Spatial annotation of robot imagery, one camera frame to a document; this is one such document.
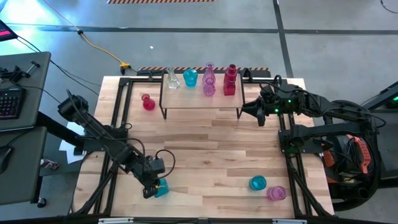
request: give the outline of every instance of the warning stripe tape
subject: warning stripe tape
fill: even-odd
[[[205,70],[205,67],[175,67],[175,69],[177,71],[179,71],[179,70],[185,71],[185,70],[190,69],[190,68],[195,69],[196,71],[204,71]],[[165,70],[165,69],[166,69],[166,67],[141,67],[141,68],[138,68],[138,70],[150,70],[150,71],[153,71],[153,70],[159,71],[159,70]],[[227,67],[215,67],[214,71],[226,71],[226,69],[227,69]],[[248,69],[252,70],[252,71],[266,71],[266,70],[268,70],[267,67],[250,67]]]
[[[108,4],[213,2],[214,0],[108,0]]]

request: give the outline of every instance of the yellow cable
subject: yellow cable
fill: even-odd
[[[63,19],[65,19],[67,22],[69,22],[73,27],[75,27],[76,28],[76,31],[79,31],[80,29],[75,25],[75,24],[73,24],[72,22],[70,22],[67,18],[65,18],[63,15],[61,15],[54,7],[52,7],[46,0],[43,0],[50,8],[52,8],[52,10],[54,10],[60,17],[62,17]],[[86,37],[86,35],[85,34],[80,34],[82,37],[83,37],[83,39],[87,42],[87,44],[89,44],[90,46],[92,46],[92,47],[94,47],[94,48],[96,48],[96,49],[98,49],[98,50],[101,50],[101,51],[103,51],[103,52],[105,52],[105,53],[107,53],[108,55],[110,55],[110,56],[112,56],[113,58],[115,58],[116,60],[118,60],[119,62],[120,62],[120,66],[121,67],[128,67],[129,66],[129,64],[128,63],[126,63],[126,62],[123,62],[122,60],[120,60],[117,56],[115,56],[114,54],[112,54],[111,52],[108,52],[107,50],[105,50],[105,49],[103,49],[103,48],[101,48],[101,47],[98,47],[97,45],[95,45],[95,44],[92,44],[88,39],[87,39],[87,37]]]

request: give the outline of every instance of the blue cup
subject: blue cup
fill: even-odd
[[[267,187],[267,181],[263,176],[257,175],[249,181],[249,187],[252,190],[264,190]]]
[[[187,87],[189,88],[193,88],[195,87],[195,85],[197,84],[197,80],[198,80],[198,72],[195,69],[187,69],[184,74],[184,80],[185,80],[185,84],[187,85]]]

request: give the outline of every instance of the wooden shelf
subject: wooden shelf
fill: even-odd
[[[164,75],[161,90],[161,107],[163,109],[242,108],[244,101],[240,74],[236,77],[236,91],[233,96],[224,96],[224,74],[216,74],[216,93],[213,96],[206,96],[203,93],[201,80],[203,75],[198,74],[197,85],[194,88],[189,88],[185,84],[183,75],[176,74],[181,83],[176,90],[169,88],[168,74]]]

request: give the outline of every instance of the white paper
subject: white paper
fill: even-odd
[[[83,127],[77,125],[74,122],[69,122],[67,125],[67,128],[76,132],[79,135],[84,135],[85,130]],[[60,151],[66,151],[67,152],[67,160],[68,164],[71,164],[72,162],[80,161],[82,160],[85,156],[75,156],[73,155],[73,151],[75,150],[75,146],[67,143],[66,141],[62,140],[61,145],[60,145]]]

